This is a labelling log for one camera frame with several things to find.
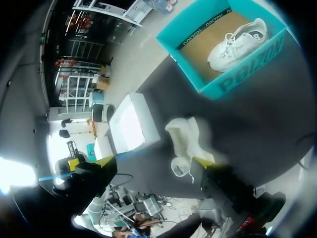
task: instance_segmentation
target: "wall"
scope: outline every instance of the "wall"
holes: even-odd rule
[[[78,106],[77,110],[81,111],[82,108],[83,108],[82,106]],[[87,118],[91,117],[91,112],[59,114],[60,112],[63,112],[63,110],[65,110],[65,107],[53,107],[53,108],[50,108],[49,121],[65,120],[65,119],[68,119],[68,118],[72,118],[72,119],[87,119]]]

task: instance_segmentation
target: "teal bin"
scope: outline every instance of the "teal bin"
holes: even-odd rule
[[[180,46],[199,34],[202,26],[213,24],[231,11],[239,13],[250,22],[261,18],[267,25],[269,40],[229,71],[205,83],[180,52]],[[283,47],[285,32],[286,27],[280,20],[252,0],[196,0],[158,34],[157,40],[184,71],[197,92],[214,100],[242,83],[278,55]]]
[[[104,93],[103,92],[91,92],[89,94],[89,107],[92,107],[93,104],[99,103],[103,104],[104,103]]]
[[[95,155],[95,144],[94,143],[87,145],[87,154],[88,154],[89,161],[93,162],[93,161],[97,160],[96,155]]]

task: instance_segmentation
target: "black machine part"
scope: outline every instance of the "black machine part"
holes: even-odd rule
[[[72,218],[81,215],[94,197],[102,196],[116,173],[115,157],[103,167],[83,162],[71,178],[55,185],[52,193],[37,185],[19,190],[14,200],[31,229],[47,232],[58,227],[68,231],[73,227]]]
[[[274,195],[265,192],[255,198],[254,187],[238,179],[227,165],[207,166],[201,189],[214,200],[225,216],[233,220],[227,236],[245,232],[251,227],[252,230],[261,229],[276,217],[286,201],[281,192]]]

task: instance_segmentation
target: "gray table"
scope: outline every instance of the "gray table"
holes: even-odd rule
[[[228,156],[236,174],[254,186],[293,167],[313,145],[315,103],[312,80],[300,47],[287,34],[282,52],[240,86],[217,101],[198,95],[167,57],[140,87],[162,140],[143,155],[118,161],[118,172],[134,176],[126,188],[173,197],[202,198],[199,180],[177,178],[175,157],[165,125],[173,118],[204,117],[214,133],[213,146]],[[114,183],[129,180],[116,176]]]

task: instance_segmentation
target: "shoelace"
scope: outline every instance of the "shoelace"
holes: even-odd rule
[[[235,58],[235,60],[236,60],[236,56],[235,56],[235,54],[234,54],[234,51],[233,51],[233,49],[235,48],[235,47],[237,47],[237,42],[236,42],[236,38],[235,38],[235,36],[232,34],[232,33],[227,33],[227,34],[225,34],[225,36],[224,36],[224,40],[225,40],[225,49],[224,49],[224,51],[223,51],[223,53],[221,53],[221,57],[225,57],[225,56],[227,56],[230,52],[232,52],[232,55],[233,55],[233,57]]]

